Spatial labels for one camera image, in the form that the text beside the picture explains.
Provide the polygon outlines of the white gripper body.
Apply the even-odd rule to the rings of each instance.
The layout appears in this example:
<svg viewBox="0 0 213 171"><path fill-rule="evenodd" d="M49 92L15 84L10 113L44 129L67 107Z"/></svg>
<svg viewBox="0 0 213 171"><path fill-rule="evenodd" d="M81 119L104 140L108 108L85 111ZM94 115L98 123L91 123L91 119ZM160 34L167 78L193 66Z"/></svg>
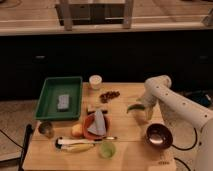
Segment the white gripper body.
<svg viewBox="0 0 213 171"><path fill-rule="evenodd" d="M157 98L146 90L138 99L145 108L153 108L157 103Z"/></svg>

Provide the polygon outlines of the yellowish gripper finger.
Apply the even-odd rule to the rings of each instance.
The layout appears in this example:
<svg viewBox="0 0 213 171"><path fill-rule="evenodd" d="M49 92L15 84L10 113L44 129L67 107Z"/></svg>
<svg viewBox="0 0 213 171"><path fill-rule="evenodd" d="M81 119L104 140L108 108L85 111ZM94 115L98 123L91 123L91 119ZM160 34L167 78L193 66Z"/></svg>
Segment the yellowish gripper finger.
<svg viewBox="0 0 213 171"><path fill-rule="evenodd" d="M153 116L153 107L148 107L145 109L146 120L151 120Z"/></svg>

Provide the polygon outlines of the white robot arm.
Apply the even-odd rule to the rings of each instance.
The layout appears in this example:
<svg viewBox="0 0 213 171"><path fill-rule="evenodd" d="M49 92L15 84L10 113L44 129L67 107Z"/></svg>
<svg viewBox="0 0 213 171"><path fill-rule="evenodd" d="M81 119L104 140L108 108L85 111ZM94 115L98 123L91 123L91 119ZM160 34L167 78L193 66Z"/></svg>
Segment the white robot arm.
<svg viewBox="0 0 213 171"><path fill-rule="evenodd" d="M145 92L139 101L145 108L152 108L158 100L164 102L187 122L201 131L195 171L213 171L213 110L210 110L170 89L169 76L148 78L144 82Z"/></svg>

